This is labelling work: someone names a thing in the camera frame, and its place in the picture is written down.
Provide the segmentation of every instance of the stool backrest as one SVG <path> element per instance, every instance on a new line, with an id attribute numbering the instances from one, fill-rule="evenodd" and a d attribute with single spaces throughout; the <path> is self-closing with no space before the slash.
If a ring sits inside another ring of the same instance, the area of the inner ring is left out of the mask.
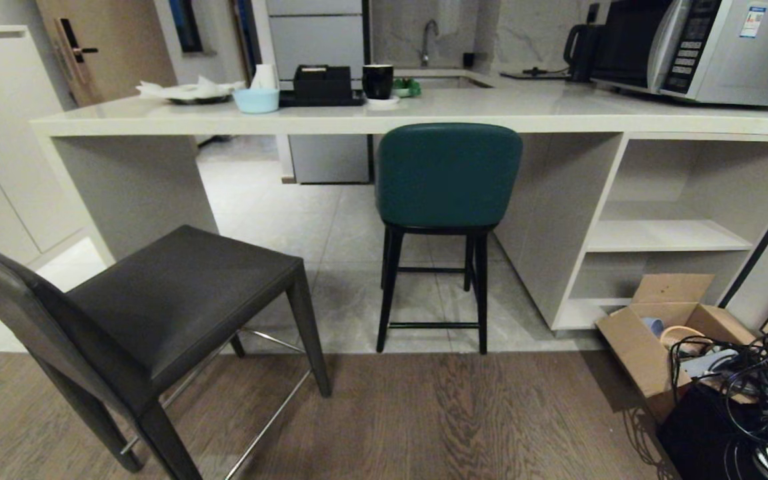
<path id="1" fill-rule="evenodd" d="M 496 125 L 396 128 L 378 146 L 378 213 L 405 227 L 492 227 L 509 206 L 522 149 L 520 135 Z"/>
<path id="2" fill-rule="evenodd" d="M 146 370 L 128 352 L 60 289 L 2 254 L 0 320 L 32 355 L 119 412 L 147 392 Z"/>

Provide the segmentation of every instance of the window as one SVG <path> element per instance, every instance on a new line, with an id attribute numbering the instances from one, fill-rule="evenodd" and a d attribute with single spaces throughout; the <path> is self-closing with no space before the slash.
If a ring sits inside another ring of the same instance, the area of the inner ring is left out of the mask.
<path id="1" fill-rule="evenodd" d="M 179 45 L 184 53 L 197 53 L 203 51 L 201 34 L 197 30 L 195 10 L 192 9 L 191 0 L 168 0 L 171 4 L 173 22 L 177 26 Z"/>

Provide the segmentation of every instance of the microwave control panel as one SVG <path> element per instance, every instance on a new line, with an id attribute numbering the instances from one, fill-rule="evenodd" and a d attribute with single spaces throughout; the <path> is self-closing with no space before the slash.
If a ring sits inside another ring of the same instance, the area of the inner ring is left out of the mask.
<path id="1" fill-rule="evenodd" d="M 664 90 L 679 93 L 689 91 L 689 84 L 691 84 L 692 76 L 695 75 L 695 70 L 698 68 L 701 52 L 704 51 L 704 45 L 710 36 L 710 29 L 713 28 L 713 21 L 716 19 L 716 13 L 719 12 L 720 3 L 720 0 L 694 0 L 692 2 L 689 16 L 686 18 L 686 25 L 683 27 L 674 58 L 662 85 Z"/>

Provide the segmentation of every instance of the black mug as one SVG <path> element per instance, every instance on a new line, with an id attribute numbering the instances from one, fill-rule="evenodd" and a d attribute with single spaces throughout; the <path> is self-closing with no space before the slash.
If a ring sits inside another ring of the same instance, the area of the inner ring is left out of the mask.
<path id="1" fill-rule="evenodd" d="M 393 91 L 393 65 L 363 66 L 363 93 L 372 100 L 388 100 Z"/>

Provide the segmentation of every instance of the faucet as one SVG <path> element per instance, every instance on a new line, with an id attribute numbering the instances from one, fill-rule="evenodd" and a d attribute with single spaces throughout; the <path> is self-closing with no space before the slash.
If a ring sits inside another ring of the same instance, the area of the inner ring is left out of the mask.
<path id="1" fill-rule="evenodd" d="M 435 36 L 440 34 L 440 30 L 438 30 L 437 27 L 437 22 L 433 19 L 430 19 L 430 21 L 426 23 L 426 27 L 423 30 L 423 51 L 420 52 L 421 67 L 429 66 L 429 27 L 435 28 Z"/>

